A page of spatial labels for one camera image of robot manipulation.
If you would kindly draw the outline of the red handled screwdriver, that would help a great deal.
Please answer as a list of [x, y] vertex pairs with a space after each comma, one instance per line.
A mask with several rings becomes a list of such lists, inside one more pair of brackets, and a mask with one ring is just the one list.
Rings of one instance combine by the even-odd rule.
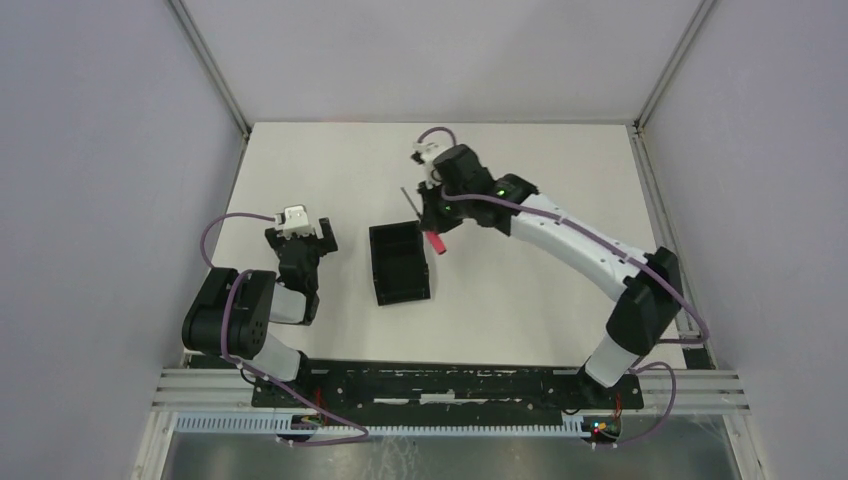
[[438, 233], [436, 233], [436, 232], [433, 232], [433, 231], [429, 231], [429, 230], [425, 230], [425, 229], [424, 229], [424, 227], [423, 227], [423, 215], [422, 215], [422, 213], [419, 211], [418, 207], [417, 207], [417, 206], [416, 206], [416, 204], [413, 202], [413, 200], [412, 200], [411, 196], [409, 195], [409, 193], [407, 192], [406, 188], [405, 188], [405, 187], [401, 187], [401, 188], [400, 188], [400, 191], [402, 192], [402, 194], [403, 194], [404, 198], [406, 199], [407, 203], [409, 204], [409, 206], [410, 206], [410, 207], [411, 207], [411, 209], [413, 210], [413, 213], [415, 214], [415, 216], [416, 216], [416, 218], [417, 218], [417, 220], [418, 220], [418, 223], [419, 223], [419, 229], [421, 230], [421, 232], [422, 232], [422, 234], [423, 234], [424, 238], [425, 238], [425, 239], [427, 240], [427, 242], [431, 245], [431, 247], [433, 248], [433, 250], [435, 251], [435, 253], [436, 253], [437, 255], [443, 255], [443, 254], [445, 254], [445, 253], [446, 253], [446, 251], [447, 251], [447, 248], [446, 248], [446, 246], [445, 246], [444, 242], [442, 241], [441, 237], [439, 236], [439, 234], [438, 234]]

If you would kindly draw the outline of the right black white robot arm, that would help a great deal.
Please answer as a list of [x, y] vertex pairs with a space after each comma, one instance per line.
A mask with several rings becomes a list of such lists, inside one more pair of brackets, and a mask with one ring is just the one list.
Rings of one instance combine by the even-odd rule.
[[425, 172], [416, 191], [426, 232], [444, 234], [468, 221], [494, 229], [564, 262], [613, 301], [604, 337], [579, 370], [585, 381], [611, 388], [659, 344], [681, 310], [673, 252], [646, 252], [604, 235], [520, 176], [494, 178], [465, 144], [417, 142], [411, 158]]

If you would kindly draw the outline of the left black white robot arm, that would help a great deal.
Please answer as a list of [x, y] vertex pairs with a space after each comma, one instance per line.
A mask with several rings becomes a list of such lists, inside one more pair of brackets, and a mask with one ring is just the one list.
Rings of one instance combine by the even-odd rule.
[[338, 250], [329, 218], [316, 227], [276, 219], [264, 237], [278, 270], [212, 266], [186, 314], [181, 337], [186, 349], [232, 360], [254, 375], [282, 382], [308, 377], [308, 356], [272, 337], [272, 323], [309, 326], [320, 303], [321, 258]]

